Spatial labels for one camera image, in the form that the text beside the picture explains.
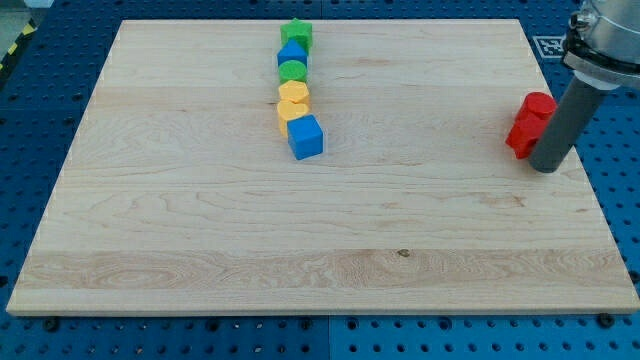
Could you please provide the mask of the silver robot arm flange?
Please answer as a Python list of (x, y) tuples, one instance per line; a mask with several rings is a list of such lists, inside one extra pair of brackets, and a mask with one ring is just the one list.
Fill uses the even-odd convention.
[(599, 90), (639, 87), (639, 0), (585, 0), (569, 19), (562, 61)]

